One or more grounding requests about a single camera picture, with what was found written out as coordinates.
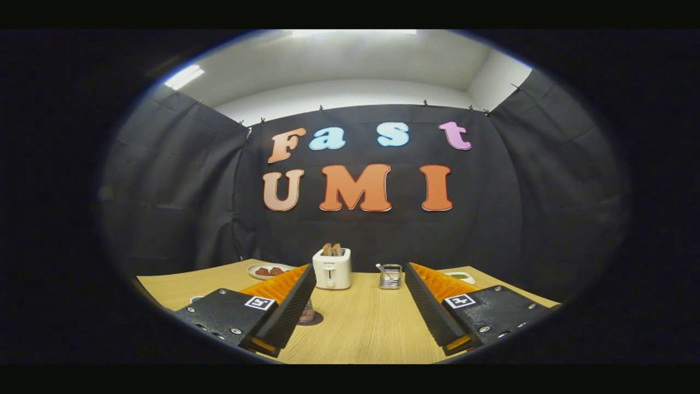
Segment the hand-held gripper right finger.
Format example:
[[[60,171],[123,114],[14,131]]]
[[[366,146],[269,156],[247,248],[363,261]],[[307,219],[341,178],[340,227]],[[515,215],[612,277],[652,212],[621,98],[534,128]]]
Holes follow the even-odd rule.
[[[466,271],[475,283],[453,277],[462,272],[405,264],[405,284],[445,356],[504,341],[558,308],[555,301],[475,269]]]

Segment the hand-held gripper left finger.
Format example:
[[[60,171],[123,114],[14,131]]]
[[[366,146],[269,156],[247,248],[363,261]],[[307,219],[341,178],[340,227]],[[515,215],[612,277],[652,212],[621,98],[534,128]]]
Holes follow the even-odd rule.
[[[316,284],[307,264],[242,290],[218,288],[174,314],[229,347],[277,357]]]

